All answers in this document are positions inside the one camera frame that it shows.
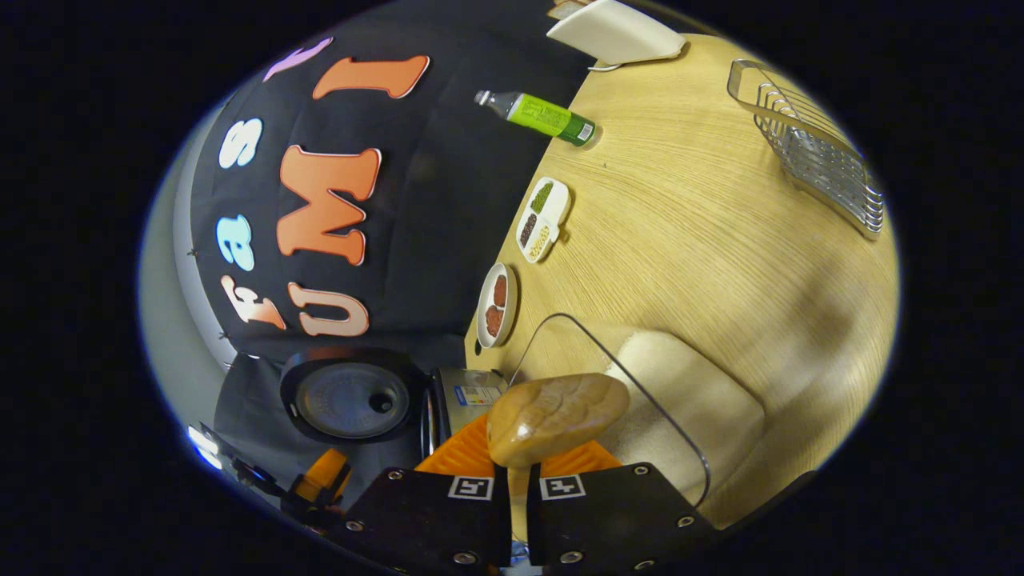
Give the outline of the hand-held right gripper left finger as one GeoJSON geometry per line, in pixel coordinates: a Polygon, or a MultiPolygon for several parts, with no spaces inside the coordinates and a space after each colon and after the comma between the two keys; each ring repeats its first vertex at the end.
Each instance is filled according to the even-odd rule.
{"type": "Polygon", "coordinates": [[[486,414],[418,468],[386,468],[344,517],[344,548],[406,575],[498,575],[510,565],[510,492],[486,414]]]}

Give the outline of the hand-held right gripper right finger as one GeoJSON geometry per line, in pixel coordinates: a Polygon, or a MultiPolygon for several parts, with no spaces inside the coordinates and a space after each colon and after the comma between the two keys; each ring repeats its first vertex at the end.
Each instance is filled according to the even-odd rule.
{"type": "Polygon", "coordinates": [[[654,575],[713,543],[712,524],[656,462],[528,470],[528,560],[544,575],[654,575]]]}

